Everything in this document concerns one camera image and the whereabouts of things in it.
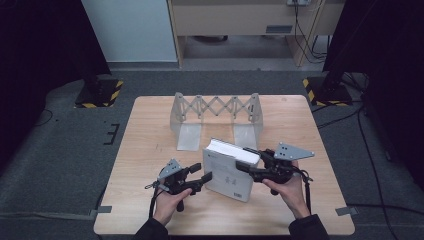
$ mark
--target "white wall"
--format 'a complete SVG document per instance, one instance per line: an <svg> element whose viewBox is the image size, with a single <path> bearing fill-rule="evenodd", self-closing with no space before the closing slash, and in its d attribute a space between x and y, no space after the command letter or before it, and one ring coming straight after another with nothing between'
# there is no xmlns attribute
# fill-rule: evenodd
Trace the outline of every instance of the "white wall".
<svg viewBox="0 0 424 240"><path fill-rule="evenodd" d="M177 62L166 0L82 0L108 62Z"/></svg>

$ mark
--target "black cable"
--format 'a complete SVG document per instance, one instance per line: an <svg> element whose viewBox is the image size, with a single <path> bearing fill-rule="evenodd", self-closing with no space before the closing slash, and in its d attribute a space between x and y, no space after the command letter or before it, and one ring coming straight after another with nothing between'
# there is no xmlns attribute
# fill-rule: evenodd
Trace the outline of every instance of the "black cable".
<svg viewBox="0 0 424 240"><path fill-rule="evenodd" d="M158 187L155 187L155 192L153 193L153 197L150 200L150 209L149 209L149 218L153 217L153 210L155 208L156 198L159 196Z"/></svg>
<svg viewBox="0 0 424 240"><path fill-rule="evenodd" d="M319 110L322 110L322 109L327 108L327 107L329 107L329 106L331 106L331 105L325 105L325 106L322 106L322 107L317 108L317 109L315 109L315 110L313 110L313 111L311 111L311 112L312 112L312 113L314 113L314 112L318 112Z"/></svg>
<svg viewBox="0 0 424 240"><path fill-rule="evenodd" d="M367 142L367 140L365 138L364 130L362 128L361 117L360 117L361 116L360 112L361 112L362 108L363 108L363 106L360 108L360 111L357 112L357 119L358 119L359 130L361 132L361 136L362 136L362 139L364 141L365 148L367 150L368 157L369 157L369 160L370 160L370 163L371 163L371 166L372 166L372 170L374 172L375 181L377 183L378 195L379 195L381 206L382 206L383 213L384 213L384 219L386 220L387 227L389 228L389 231L392 234L393 238L397 240L398 238L397 238L395 232L393 231L392 225L390 224L389 217L387 215L386 206L384 204L383 194L381 192L380 180L378 178L377 170L376 170L375 164L374 164L374 159L372 158L372 155L371 155L371 152L370 152L370 149L369 149L369 146L368 146L368 142Z"/></svg>
<svg viewBox="0 0 424 240"><path fill-rule="evenodd" d="M301 34L302 34L303 38L305 39L306 47L307 47L307 48L308 48L308 50L311 52L312 56L313 56L315 59L322 59L322 58L324 58L324 59L325 59L325 57L324 57L324 56L315 56L315 55L314 55L314 53L313 53L313 51L311 50L311 47L309 46L309 43L308 43L308 41L307 41L307 39L306 39L306 36L305 36L305 34L303 33L302 28L300 27L300 24L299 24L299 19L298 19L298 16L299 16L299 4L298 4L297 0L294 0L293 2L294 2L294 11L295 11L294 39L296 40L297 45L298 45L298 46L299 46L299 48L302 50L303 55L305 56L305 58L306 58L306 60L307 60L308 62L313 63L313 64L319 64L319 63L323 63L323 62L325 62L325 61L319 61L319 62L313 62L313 61L311 61L311 60L308 58L308 56L307 56L307 54L306 54L305 49L304 49L304 48L300 45L300 43L299 43L299 41L298 41L298 39L297 39L297 28L299 28L299 30L300 30L300 32L301 32Z"/></svg>
<svg viewBox="0 0 424 240"><path fill-rule="evenodd" d="M46 112L50 113L50 117L49 117L49 119L47 119L47 120L46 120L46 121L44 121L43 123L35 124L35 125L34 125L34 127L40 127L40 126L43 126L44 124L46 124L46 123L50 122L50 120L52 120L52 118L53 118L53 112L52 112L52 111L50 111L50 110L48 110L48 109L44 109L43 111L46 111Z"/></svg>
<svg viewBox="0 0 424 240"><path fill-rule="evenodd" d="M331 35L327 36L327 53L330 50L330 43L331 43Z"/></svg>
<svg viewBox="0 0 424 240"><path fill-rule="evenodd" d="M350 117L352 117L352 116L355 116L355 114L357 114L358 112L360 112L363 108L364 108L364 105L362 105L359 109L355 110L353 113L351 113L351 114L349 114L349 115L347 115L347 116L345 116L345 117L342 117L342 118L339 118L339 119L336 119L336 120L332 120L332 121L330 121L330 122L323 123L323 124L321 124L321 125L317 125L317 128L318 128L318 129L321 129L321 128L324 128L324 127L330 126L331 124L334 124L334 123L336 123L336 122L340 122L340 121L343 121L343 120L345 120L345 119L348 119L348 118L350 118Z"/></svg>
<svg viewBox="0 0 424 240"><path fill-rule="evenodd" d="M367 86L361 86L359 83L358 83L358 81L356 81L356 79L355 79L355 77L353 77L353 75L352 75L352 73L347 73L347 72L345 72L344 73L344 75L346 76L346 77L348 77L351 81L352 81L352 84L353 84L353 86L351 86L351 87L353 87L354 89L356 89L356 90L358 90L359 92L361 92L361 93L364 93L365 92L365 89L367 88Z"/></svg>
<svg viewBox="0 0 424 240"><path fill-rule="evenodd" d="M309 181L313 181L312 178L309 177L309 173L305 170L300 170L296 168L300 175L302 176L302 180L305 183L305 198L306 198L306 206L309 209L309 212L312 214L312 205L311 205L311 188Z"/></svg>
<svg viewBox="0 0 424 240"><path fill-rule="evenodd" d="M367 89L369 85L370 77L366 73L362 73L362 75L365 77L364 85L365 85L365 89Z"/></svg>
<svg viewBox="0 0 424 240"><path fill-rule="evenodd" d="M106 187L102 190L102 193L96 201L96 210L100 206L100 202L103 199L103 195L106 191ZM78 215L72 213L44 213L44 212L17 212L17 213L0 213L0 218L44 218L53 220L91 220L91 216Z"/></svg>
<svg viewBox="0 0 424 240"><path fill-rule="evenodd" d="M316 43L317 43L317 40L318 40L318 36L315 36L315 38L314 38L314 42L312 43L312 53L313 54L320 54L320 55L323 55L323 56L320 56L320 57L327 57L327 53L319 53L319 52L315 52L315 50L314 50L314 48L315 48L315 45L316 45Z"/></svg>

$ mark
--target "black floor stand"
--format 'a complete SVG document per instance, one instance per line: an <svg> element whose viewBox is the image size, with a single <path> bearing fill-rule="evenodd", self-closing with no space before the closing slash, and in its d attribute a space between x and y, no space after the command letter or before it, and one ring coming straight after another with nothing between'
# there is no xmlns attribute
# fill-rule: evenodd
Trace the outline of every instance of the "black floor stand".
<svg viewBox="0 0 424 240"><path fill-rule="evenodd" d="M87 82L81 89L77 99L75 100L76 107L109 107L113 104L114 95L118 91L120 81L117 79L98 80L95 88L89 86Z"/></svg>
<svg viewBox="0 0 424 240"><path fill-rule="evenodd" d="M352 97L344 85L337 85L331 90L324 86L325 77L308 77L305 87L312 105L352 104Z"/></svg>

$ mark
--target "metal bracket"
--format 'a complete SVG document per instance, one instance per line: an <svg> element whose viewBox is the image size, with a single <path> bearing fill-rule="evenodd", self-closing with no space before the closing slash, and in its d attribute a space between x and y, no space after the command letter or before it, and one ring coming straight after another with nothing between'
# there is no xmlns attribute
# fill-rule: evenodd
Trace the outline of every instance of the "metal bracket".
<svg viewBox="0 0 424 240"><path fill-rule="evenodd" d="M166 164L166 167L162 169L162 171L159 173L158 181L165 179L172 174L181 171L182 167L181 165L175 160L175 158L172 158L168 164Z"/></svg>
<svg viewBox="0 0 424 240"><path fill-rule="evenodd" d="M359 214L359 211L355 207L343 207L343 208L337 208L336 213L338 216L343 216L347 214L356 215L356 214Z"/></svg>
<svg viewBox="0 0 424 240"><path fill-rule="evenodd" d="M222 98L214 96L209 102L206 102L201 95L197 95L188 101L181 93L175 94L170 125L177 137L177 150L197 151L199 149L205 112L210 112L214 116L225 112L230 113L235 145L252 149L258 148L259 134L263 129L259 95L252 94L246 102L242 102L238 96L230 96L226 101ZM196 116L197 122L186 122L190 114ZM235 122L240 114L247 114L246 123Z"/></svg>
<svg viewBox="0 0 424 240"><path fill-rule="evenodd" d="M313 157L314 152L304 150L295 146L284 144L280 142L275 149L274 157L276 159L293 161L301 158Z"/></svg>

